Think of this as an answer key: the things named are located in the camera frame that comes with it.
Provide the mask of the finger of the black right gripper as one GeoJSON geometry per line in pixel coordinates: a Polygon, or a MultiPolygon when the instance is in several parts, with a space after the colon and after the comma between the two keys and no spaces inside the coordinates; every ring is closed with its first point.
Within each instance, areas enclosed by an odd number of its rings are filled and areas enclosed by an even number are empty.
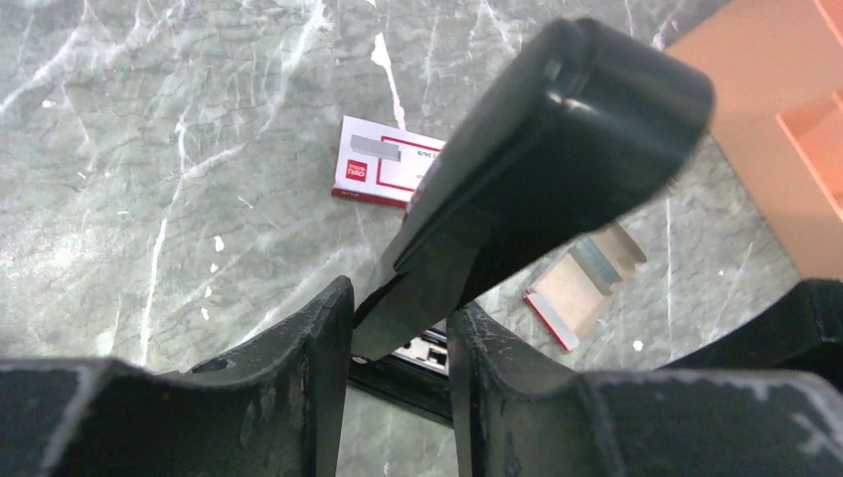
{"type": "Polygon", "coordinates": [[[740,328],[668,365],[812,373],[842,389],[842,283],[807,279],[740,328]]]}

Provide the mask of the red white staple box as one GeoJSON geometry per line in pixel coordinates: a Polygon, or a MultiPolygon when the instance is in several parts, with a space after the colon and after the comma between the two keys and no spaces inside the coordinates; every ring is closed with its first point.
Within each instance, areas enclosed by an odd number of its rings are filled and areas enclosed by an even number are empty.
{"type": "Polygon", "coordinates": [[[403,209],[445,142],[344,116],[331,195],[403,209]]]}

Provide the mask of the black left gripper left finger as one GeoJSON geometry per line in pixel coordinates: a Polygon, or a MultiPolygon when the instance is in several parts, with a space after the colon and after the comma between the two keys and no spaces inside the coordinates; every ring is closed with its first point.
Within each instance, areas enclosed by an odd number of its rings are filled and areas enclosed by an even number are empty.
{"type": "Polygon", "coordinates": [[[298,312],[191,370],[113,358],[1,363],[5,476],[331,476],[354,292],[340,276],[298,312]]]}

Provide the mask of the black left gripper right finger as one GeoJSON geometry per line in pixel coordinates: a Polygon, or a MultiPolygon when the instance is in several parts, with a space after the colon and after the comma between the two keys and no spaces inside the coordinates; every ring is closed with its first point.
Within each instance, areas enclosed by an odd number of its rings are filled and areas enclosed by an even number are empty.
{"type": "Polygon", "coordinates": [[[462,476],[838,476],[842,398],[804,373],[573,371],[475,305],[448,318],[462,476]]]}

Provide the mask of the black stapler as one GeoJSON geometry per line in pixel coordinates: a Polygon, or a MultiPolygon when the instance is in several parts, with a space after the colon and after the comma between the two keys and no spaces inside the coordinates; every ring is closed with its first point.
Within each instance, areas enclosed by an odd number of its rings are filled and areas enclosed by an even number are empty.
{"type": "Polygon", "coordinates": [[[589,18],[551,21],[423,176],[355,314],[356,389],[450,424],[446,377],[397,350],[658,195],[715,107],[707,75],[589,18]]]}

